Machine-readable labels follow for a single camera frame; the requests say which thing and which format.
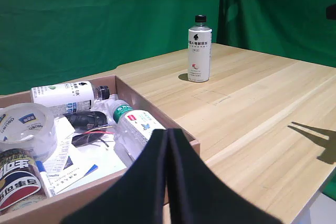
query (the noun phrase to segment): canned food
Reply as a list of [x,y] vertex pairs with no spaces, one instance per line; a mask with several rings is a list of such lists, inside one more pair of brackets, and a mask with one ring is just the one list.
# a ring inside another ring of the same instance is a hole
[[0,212],[5,214],[46,199],[34,159],[24,149],[0,153]]

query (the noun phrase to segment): clear tape roll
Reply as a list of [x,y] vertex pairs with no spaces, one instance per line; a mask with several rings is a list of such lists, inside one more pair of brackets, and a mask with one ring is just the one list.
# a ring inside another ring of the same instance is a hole
[[19,103],[0,110],[0,151],[21,148],[44,162],[56,146],[54,115],[47,107]]

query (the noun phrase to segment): wood grain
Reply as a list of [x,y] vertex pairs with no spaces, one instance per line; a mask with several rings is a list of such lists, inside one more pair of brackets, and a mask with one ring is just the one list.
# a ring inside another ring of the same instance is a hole
[[213,44],[208,82],[186,70],[181,50],[91,77],[117,74],[200,140],[223,182],[291,223],[335,168],[336,69]]

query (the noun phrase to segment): green fabric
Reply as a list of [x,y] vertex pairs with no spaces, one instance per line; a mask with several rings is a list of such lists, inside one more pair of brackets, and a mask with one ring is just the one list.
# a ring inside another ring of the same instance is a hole
[[330,198],[336,200],[336,176],[334,176],[331,181],[325,187],[323,193]]
[[216,41],[219,0],[0,0],[0,94],[187,46],[196,14]]
[[336,0],[222,0],[217,42],[336,67]]

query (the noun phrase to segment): water bottle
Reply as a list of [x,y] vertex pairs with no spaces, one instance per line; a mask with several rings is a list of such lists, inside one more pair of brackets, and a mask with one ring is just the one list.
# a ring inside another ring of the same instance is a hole
[[106,104],[117,126],[114,139],[124,145],[133,160],[142,152],[153,130],[165,129],[149,112],[134,110],[123,100]]
[[206,26],[206,16],[195,16],[195,26],[188,35],[188,80],[204,82],[210,77],[212,29]]
[[34,87],[30,90],[33,103],[49,107],[54,116],[90,110],[97,101],[110,97],[108,86],[95,87],[89,81],[79,81]]

